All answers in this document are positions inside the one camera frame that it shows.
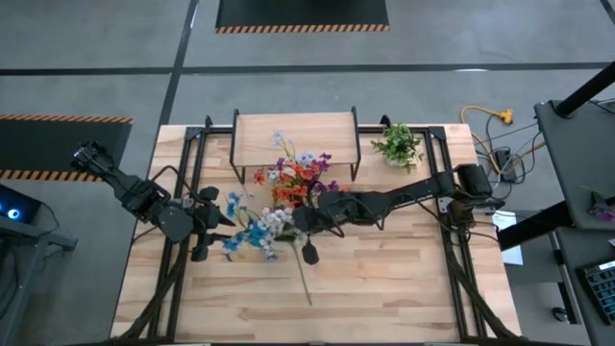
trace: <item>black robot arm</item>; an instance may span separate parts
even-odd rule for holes
[[[198,195],[191,192],[191,199],[173,200],[154,179],[141,180],[119,170],[107,150],[96,142],[82,144],[73,155],[71,165],[80,172],[103,179],[113,188],[115,198],[125,210],[142,222],[158,226],[171,241],[181,241],[190,234],[198,235],[193,260],[204,260],[207,246],[215,239],[224,237],[208,235],[208,229],[214,229],[220,223],[234,226],[234,222],[212,202],[218,196],[217,188],[210,186],[199,191]]]
[[[476,206],[498,208],[502,205],[499,201],[489,201],[492,189],[482,167],[464,164],[455,172],[459,185],[455,184],[454,172],[439,172],[426,180],[387,192],[323,192],[318,196],[318,208],[310,205],[293,211],[295,226],[309,235],[336,228],[337,232],[333,233],[344,236],[340,229],[343,224],[376,225],[382,230],[379,221],[390,212],[430,198],[449,197],[457,202],[455,211],[466,215]]]

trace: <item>flower bouquet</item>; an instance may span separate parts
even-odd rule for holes
[[[328,185],[320,181],[323,172],[331,165],[328,160],[331,155],[323,153],[319,157],[306,151],[299,156],[295,154],[292,140],[286,141],[282,132],[274,133],[274,144],[283,149],[285,155],[278,159],[275,167],[258,170],[254,175],[255,184],[272,186],[271,195],[274,206],[283,204],[290,207],[302,206],[307,198],[312,198],[311,192],[338,191],[340,186],[336,181]]]
[[[275,132],[274,144],[283,149],[274,167],[259,169],[254,175],[258,185],[271,185],[273,197],[272,208],[263,208],[261,213],[249,210],[241,205],[241,196],[231,192],[228,196],[227,216],[237,221],[245,231],[225,240],[222,251],[228,260],[230,253],[237,251],[243,243],[260,248],[267,260],[277,259],[273,249],[274,241],[297,243],[303,246],[308,235],[294,227],[293,208],[298,208],[324,191],[338,191],[342,188],[336,181],[324,184],[320,178],[331,166],[331,155],[323,153],[316,157],[314,153],[295,154],[292,140],[285,140],[281,132]]]

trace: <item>concrete floor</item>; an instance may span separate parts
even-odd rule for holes
[[[608,62],[615,56],[615,26],[599,0],[389,0],[387,6],[390,33],[217,36],[217,1],[200,0],[184,65]],[[187,9],[188,0],[5,0],[0,2],[0,69],[171,67]],[[183,76],[170,123],[200,124],[209,114],[214,123],[228,124],[235,108],[250,113],[357,106],[363,123],[385,113],[399,122],[457,122],[469,104],[514,109],[513,125],[492,123],[496,136],[531,124],[535,103],[565,97],[596,73]],[[144,176],[168,83],[168,75],[0,77],[0,112],[133,117],[121,168]],[[608,97],[615,97],[615,88],[600,95]],[[483,114],[469,116],[481,136],[485,120]],[[517,148],[535,131],[496,145]],[[548,152],[538,152],[536,161],[536,169],[507,199],[507,209],[537,210],[561,200]],[[1,183],[47,202],[63,231],[80,239],[75,253],[50,260],[41,274],[18,344],[106,338],[135,220],[104,185]],[[554,322],[546,313],[558,304],[554,285],[511,282],[511,287],[524,335],[587,342],[582,328]]]

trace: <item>white paper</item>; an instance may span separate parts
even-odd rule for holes
[[[500,231],[517,223],[515,213],[511,211],[498,210],[493,214],[493,223],[498,225]],[[502,260],[506,264],[523,265],[521,247],[515,246],[502,252]]]

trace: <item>potted plant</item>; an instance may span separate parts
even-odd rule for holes
[[[409,173],[410,167],[425,156],[418,150],[421,138],[415,136],[406,124],[392,125],[382,134],[386,142],[372,140],[371,143],[376,152],[382,153],[389,166],[405,167]]]

